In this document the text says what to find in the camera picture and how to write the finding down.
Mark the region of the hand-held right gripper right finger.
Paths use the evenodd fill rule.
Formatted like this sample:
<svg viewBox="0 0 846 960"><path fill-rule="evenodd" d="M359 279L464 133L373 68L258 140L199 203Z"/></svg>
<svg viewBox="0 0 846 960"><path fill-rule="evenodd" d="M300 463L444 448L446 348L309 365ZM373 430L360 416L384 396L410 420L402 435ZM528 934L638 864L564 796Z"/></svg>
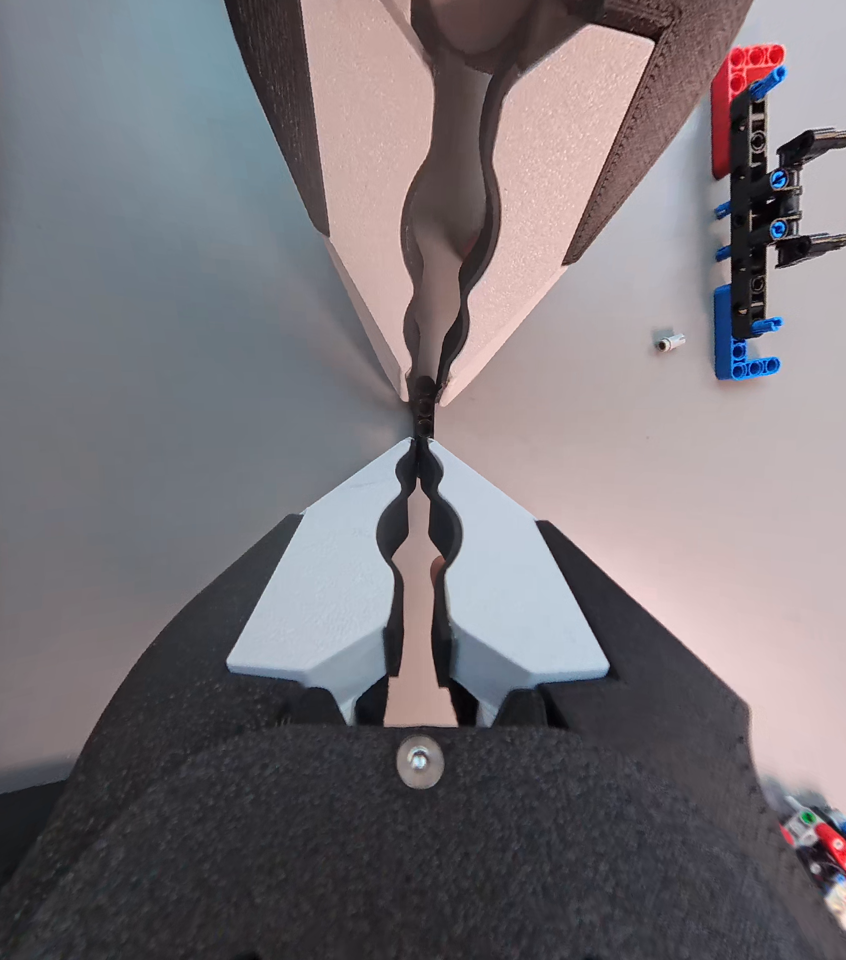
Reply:
<svg viewBox="0 0 846 960"><path fill-rule="evenodd" d="M446 560L433 662L459 724L491 726L515 690L604 678L608 659L536 518L435 440L423 489Z"/></svg>

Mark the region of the blue white toy race car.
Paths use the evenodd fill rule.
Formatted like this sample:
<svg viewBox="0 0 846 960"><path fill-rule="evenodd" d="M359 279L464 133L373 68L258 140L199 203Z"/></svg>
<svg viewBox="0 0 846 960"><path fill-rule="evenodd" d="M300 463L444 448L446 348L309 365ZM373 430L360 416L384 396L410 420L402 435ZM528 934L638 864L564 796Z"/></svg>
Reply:
<svg viewBox="0 0 846 960"><path fill-rule="evenodd" d="M846 933L846 814L818 791L791 792L774 777L764 778L763 790L781 834Z"/></svg>

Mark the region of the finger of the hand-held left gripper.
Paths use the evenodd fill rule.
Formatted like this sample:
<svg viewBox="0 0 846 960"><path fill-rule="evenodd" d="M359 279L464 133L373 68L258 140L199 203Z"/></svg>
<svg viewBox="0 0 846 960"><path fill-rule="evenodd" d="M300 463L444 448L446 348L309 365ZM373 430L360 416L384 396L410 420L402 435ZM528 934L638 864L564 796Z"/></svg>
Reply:
<svg viewBox="0 0 846 960"><path fill-rule="evenodd" d="M402 401L414 284L403 239L407 195L430 148L430 59L409 2L301 4L322 182L325 241L383 372Z"/></svg>
<svg viewBox="0 0 846 960"><path fill-rule="evenodd" d="M468 332L445 374L448 406L566 270L564 260L654 52L651 38L579 27L503 94L490 150L496 240L461 297Z"/></svg>

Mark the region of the black blue red toy assembly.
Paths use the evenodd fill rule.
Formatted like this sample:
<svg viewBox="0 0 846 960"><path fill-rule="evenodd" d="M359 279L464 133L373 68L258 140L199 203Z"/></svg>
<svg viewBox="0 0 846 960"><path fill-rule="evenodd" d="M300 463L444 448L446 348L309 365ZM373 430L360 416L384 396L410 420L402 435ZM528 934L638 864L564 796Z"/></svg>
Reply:
<svg viewBox="0 0 846 960"><path fill-rule="evenodd" d="M846 247L846 233L801 232L806 166L846 149L846 129L809 128L771 157L768 96L787 78L786 48L778 43L734 47L711 86L712 172L728 179L729 198L715 208L729 229L715 259L730 280L714 292L714 361L718 380L743 382L775 375L776 356L757 356L751 342L778 331L784 320L767 307L767 259L796 266Z"/></svg>

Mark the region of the black toy beam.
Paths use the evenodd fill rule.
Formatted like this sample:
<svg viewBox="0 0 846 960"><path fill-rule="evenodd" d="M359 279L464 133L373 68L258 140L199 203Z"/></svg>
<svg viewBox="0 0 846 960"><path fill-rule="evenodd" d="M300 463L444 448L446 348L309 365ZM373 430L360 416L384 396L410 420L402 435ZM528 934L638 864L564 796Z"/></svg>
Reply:
<svg viewBox="0 0 846 960"><path fill-rule="evenodd" d="M413 436L418 441L427 442L433 438L438 393L438 385L430 376L420 375L412 383L409 406L413 419Z"/></svg>

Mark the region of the grey desk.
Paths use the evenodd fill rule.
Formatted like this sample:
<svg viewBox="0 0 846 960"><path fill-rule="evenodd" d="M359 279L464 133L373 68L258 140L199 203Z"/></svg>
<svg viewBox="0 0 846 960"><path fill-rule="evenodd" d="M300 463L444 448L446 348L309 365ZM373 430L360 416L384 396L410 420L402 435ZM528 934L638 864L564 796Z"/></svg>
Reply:
<svg viewBox="0 0 846 960"><path fill-rule="evenodd" d="M846 127L846 2L755 2L739 40L788 48L778 137ZM717 380L709 140L701 103L437 437L741 694L765 778L846 811L846 250L772 272L782 371ZM805 177L846 232L846 150ZM0 792L408 420L223 3L0 2Z"/></svg>

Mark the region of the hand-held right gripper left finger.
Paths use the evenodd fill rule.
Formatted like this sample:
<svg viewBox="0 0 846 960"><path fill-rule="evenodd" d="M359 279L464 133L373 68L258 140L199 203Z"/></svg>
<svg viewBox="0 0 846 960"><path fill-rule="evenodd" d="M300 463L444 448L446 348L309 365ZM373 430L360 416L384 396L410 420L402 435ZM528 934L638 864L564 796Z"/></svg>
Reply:
<svg viewBox="0 0 846 960"><path fill-rule="evenodd" d="M344 721L402 655L403 584L415 445L404 438L303 511L226 659L231 673L333 695Z"/></svg>

